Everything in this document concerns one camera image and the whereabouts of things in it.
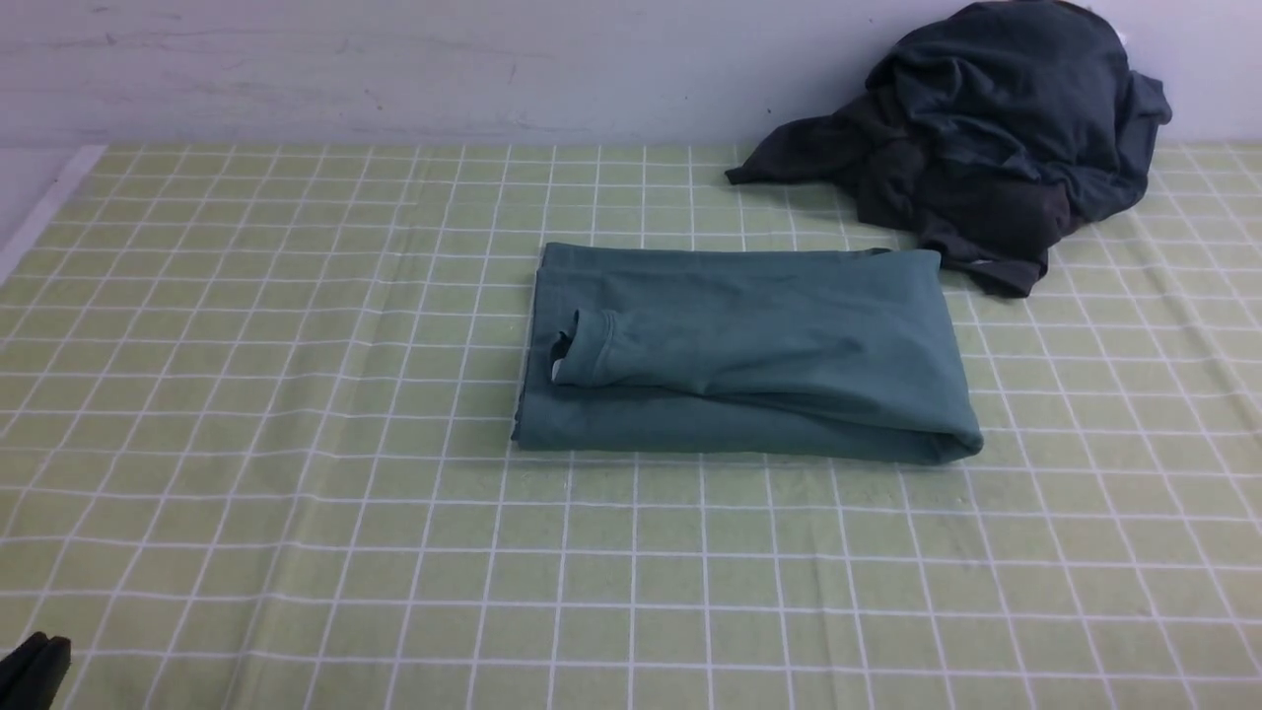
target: grid pattern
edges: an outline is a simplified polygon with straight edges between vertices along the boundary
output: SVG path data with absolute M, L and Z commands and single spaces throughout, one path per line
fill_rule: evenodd
M 743 149 L 110 149 L 0 286 L 0 639 L 58 705 L 1253 709 L 1262 146 L 1035 295 L 948 470 L 507 445 L 540 246 L 867 248 Z

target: white wall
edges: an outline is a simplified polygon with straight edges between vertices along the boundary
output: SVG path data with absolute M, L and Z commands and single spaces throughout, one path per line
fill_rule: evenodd
M 756 139 L 963 4 L 8 0 L 0 145 Z M 1262 137 L 1262 1 L 1090 4 L 1166 81 L 1166 135 Z

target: black object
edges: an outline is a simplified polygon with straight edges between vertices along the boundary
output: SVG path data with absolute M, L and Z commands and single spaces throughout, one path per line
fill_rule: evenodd
M 71 641 L 34 633 L 0 661 L 0 710 L 48 710 L 71 667 Z
M 833 182 L 861 221 L 916 232 L 1006 296 L 1030 295 L 1061 237 L 1143 197 L 1171 119 L 1113 28 L 1055 0 L 974 3 L 923 26 L 866 88 L 777 127 L 728 180 Z

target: folded shirt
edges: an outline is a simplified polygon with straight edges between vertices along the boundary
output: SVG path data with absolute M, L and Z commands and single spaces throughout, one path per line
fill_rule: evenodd
M 514 440 L 915 464 L 977 454 L 939 260 L 549 243 Z

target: pile of clothes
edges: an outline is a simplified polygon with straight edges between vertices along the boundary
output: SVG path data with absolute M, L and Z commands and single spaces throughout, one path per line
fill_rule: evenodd
M 1147 189 L 1161 82 L 1056 0 L 976 3 L 904 37 L 866 93 L 780 126 L 733 184 L 832 182 L 863 222 L 916 233 L 983 290 L 1030 295 L 1047 248 Z
M 828 180 L 907 251 L 549 243 L 524 450 L 761 451 L 946 464 L 982 450 L 939 267 L 1025 296 L 1047 248 L 1147 188 L 1161 83 L 1053 0 L 912 32 L 833 113 L 776 129 L 732 183 Z

